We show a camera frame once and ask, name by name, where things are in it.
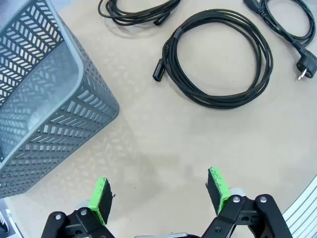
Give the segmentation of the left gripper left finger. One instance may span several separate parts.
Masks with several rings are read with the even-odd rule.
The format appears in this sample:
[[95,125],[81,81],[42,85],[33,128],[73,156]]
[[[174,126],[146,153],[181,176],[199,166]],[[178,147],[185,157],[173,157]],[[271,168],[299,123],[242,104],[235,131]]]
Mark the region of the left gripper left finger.
[[112,238],[106,227],[113,194],[107,178],[99,178],[87,207],[66,215],[52,212],[43,230],[45,238]]

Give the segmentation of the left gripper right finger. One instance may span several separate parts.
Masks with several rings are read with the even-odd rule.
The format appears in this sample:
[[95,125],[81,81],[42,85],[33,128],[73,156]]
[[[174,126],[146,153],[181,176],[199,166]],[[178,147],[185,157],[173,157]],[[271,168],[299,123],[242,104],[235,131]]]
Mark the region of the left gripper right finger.
[[260,194],[254,200],[234,194],[218,168],[208,169],[206,188],[216,217],[204,238],[229,238],[237,226],[247,226],[255,238],[291,238],[291,232],[274,198]]

